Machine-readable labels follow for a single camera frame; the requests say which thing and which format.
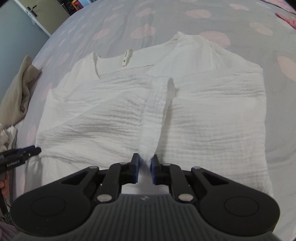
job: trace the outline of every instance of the white logo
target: white logo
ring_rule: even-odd
[[[143,196],[143,197],[141,197],[141,199],[142,199],[143,201],[146,201],[148,198],[149,198],[149,197],[147,197],[147,196]]]

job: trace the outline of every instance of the bed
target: bed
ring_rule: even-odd
[[[296,236],[296,30],[275,16],[295,15],[260,0],[102,0],[78,11],[50,37],[33,61],[42,68],[17,147],[35,144],[47,93],[77,61],[162,44],[177,31],[199,34],[263,68],[267,97],[266,160],[281,209],[275,234]],[[14,198],[40,186],[26,166],[14,174]]]

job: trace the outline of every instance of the pink cloth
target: pink cloth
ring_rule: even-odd
[[[288,24],[290,24],[293,28],[296,29],[296,19],[286,18],[285,16],[283,16],[282,14],[280,14],[280,13],[278,13],[278,12],[276,12],[276,15],[277,15],[279,18],[285,20]]]
[[[287,12],[296,14],[296,11],[285,0],[263,0],[263,1],[279,6],[280,8],[286,10]]]

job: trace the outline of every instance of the white tag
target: white tag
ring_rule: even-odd
[[[132,49],[128,49],[125,51],[124,56],[123,56],[123,61],[122,61],[122,66],[126,66],[129,62],[129,59],[131,58],[131,55],[133,53]]]

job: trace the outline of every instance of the orange object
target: orange object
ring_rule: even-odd
[[[71,4],[77,11],[83,8],[82,4],[78,0],[73,0]]]

